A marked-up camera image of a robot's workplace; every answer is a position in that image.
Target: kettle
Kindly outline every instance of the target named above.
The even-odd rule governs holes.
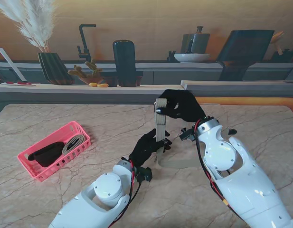
[[[184,34],[182,39],[181,53],[204,54],[207,49],[209,33],[202,33],[203,26],[197,26],[195,34]]]

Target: black glove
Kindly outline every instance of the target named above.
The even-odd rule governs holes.
[[[156,142],[156,129],[152,129],[147,134],[143,135],[138,140],[133,152],[129,155],[129,160],[132,160],[135,167],[142,166],[151,156],[151,153],[156,152],[159,148],[165,147],[165,150],[170,149],[171,141],[168,139]]]
[[[175,119],[181,118],[186,122],[196,122],[206,117],[194,95],[187,90],[167,89],[159,98],[167,99],[167,107],[156,110],[159,114]]]

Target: kitchen faucet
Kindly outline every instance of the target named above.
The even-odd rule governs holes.
[[[81,34],[81,38],[82,38],[82,42],[83,42],[83,46],[84,46],[84,52],[83,53],[81,52],[80,46],[79,45],[77,46],[78,51],[79,51],[79,57],[80,58],[85,58],[86,61],[90,62],[91,57],[90,57],[89,50],[87,48],[87,44],[86,44],[86,41],[85,41],[85,37],[84,37],[84,33],[83,33],[83,27],[96,27],[96,24],[81,24],[79,26],[79,30],[80,30],[80,34]]]

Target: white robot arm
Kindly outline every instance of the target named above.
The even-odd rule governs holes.
[[[130,197],[126,193],[132,182],[131,163],[120,160],[113,171],[102,174],[76,195],[56,215],[49,228],[107,228],[120,215]],[[94,197],[110,209],[93,202]]]
[[[207,118],[198,125],[198,139],[205,143],[204,165],[222,194],[224,203],[252,228],[293,228],[291,219],[279,194],[258,166],[247,148],[235,137],[228,142],[221,137],[222,125]],[[223,177],[238,156],[242,166]]]

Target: beige wall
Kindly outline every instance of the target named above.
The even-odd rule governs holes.
[[[180,51],[182,35],[197,25],[211,33],[207,53],[215,59],[231,30],[285,31],[282,48],[293,47],[293,0],[57,0],[57,23],[49,40],[52,52],[63,60],[79,59],[83,49],[79,25],[92,56],[113,59],[112,42],[135,43],[136,59],[166,59],[169,50]],[[0,47],[12,59],[37,59],[38,49],[18,32],[13,21],[0,14]],[[270,57],[270,47],[266,57]]]

